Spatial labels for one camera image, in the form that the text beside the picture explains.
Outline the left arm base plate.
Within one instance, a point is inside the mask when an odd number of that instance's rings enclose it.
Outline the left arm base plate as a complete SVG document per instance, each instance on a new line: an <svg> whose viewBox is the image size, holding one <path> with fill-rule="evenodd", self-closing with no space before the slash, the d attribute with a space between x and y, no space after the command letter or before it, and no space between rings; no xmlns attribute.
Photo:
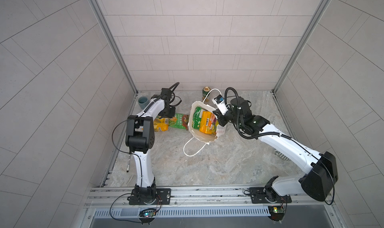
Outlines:
<svg viewBox="0 0 384 228"><path fill-rule="evenodd" d="M171 189L134 188L131 195L127 198L130 205L169 205Z"/></svg>

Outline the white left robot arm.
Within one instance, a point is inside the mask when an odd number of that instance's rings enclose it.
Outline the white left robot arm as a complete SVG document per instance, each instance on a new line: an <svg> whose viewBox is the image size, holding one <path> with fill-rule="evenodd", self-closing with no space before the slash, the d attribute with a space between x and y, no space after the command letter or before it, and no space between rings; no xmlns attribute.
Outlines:
<svg viewBox="0 0 384 228"><path fill-rule="evenodd" d="M134 156L137 182L129 197L130 205L151 205L157 199L156 180L152 171L151 148L155 143L154 120L157 116L173 118L176 107L174 91L179 82L163 88L161 94L152 96L149 104L137 115L127 118L126 146Z"/></svg>

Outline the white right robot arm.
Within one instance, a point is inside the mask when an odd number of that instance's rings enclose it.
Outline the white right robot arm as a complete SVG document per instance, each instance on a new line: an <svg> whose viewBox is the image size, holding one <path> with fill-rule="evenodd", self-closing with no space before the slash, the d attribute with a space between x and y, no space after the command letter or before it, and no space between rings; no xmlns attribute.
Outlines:
<svg viewBox="0 0 384 228"><path fill-rule="evenodd" d="M338 171L333 154L306 147L266 118L252 114L249 102L242 97L236 97L227 104L224 97L218 95L213 103L217 106L214 114L221 126L232 123L242 138L260 140L272 146L301 169L298 175L272 177L262 191L268 202L276 203L290 195L308 195L324 202L328 195L335 195Z"/></svg>

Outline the green snack bag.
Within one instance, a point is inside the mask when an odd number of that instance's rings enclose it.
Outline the green snack bag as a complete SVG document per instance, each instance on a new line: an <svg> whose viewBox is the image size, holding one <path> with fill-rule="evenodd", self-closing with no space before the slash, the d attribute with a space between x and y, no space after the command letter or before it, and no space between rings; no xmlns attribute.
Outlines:
<svg viewBox="0 0 384 228"><path fill-rule="evenodd" d="M169 120L169 126L177 129L188 130L189 115L176 113L173 118Z"/></svg>

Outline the white printed paper bag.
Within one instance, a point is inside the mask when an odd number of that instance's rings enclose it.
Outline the white printed paper bag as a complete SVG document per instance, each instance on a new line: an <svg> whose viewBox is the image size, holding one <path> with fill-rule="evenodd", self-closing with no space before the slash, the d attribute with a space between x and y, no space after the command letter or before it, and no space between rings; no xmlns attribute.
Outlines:
<svg viewBox="0 0 384 228"><path fill-rule="evenodd" d="M193 137L183 147L183 152L187 157L197 155L206 145L215 142L219 137L225 134L226 128L219 124L217 115L213 113L215 107L205 103L212 91L217 91L219 93L218 96L220 102L224 101L221 97L221 91L214 88L207 93L203 101L196 101L192 104L188 121L188 130ZM203 142L204 145L193 155L188 155L186 153L186 146L193 139Z"/></svg>

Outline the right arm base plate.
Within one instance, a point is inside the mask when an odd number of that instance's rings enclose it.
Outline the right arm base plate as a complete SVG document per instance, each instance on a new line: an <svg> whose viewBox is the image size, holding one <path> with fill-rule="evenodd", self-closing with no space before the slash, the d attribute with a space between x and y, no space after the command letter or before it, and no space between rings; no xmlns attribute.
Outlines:
<svg viewBox="0 0 384 228"><path fill-rule="evenodd" d="M290 196L280 196L272 188L251 187L243 191L244 195L251 197L253 204L291 203Z"/></svg>

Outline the yellow mango snack bag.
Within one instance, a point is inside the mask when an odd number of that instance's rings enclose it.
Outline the yellow mango snack bag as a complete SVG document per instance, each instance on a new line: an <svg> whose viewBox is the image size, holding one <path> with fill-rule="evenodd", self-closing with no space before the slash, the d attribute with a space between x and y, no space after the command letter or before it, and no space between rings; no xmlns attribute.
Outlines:
<svg viewBox="0 0 384 228"><path fill-rule="evenodd" d="M169 118L157 117L154 120L154 131L155 132L164 132L169 129Z"/></svg>

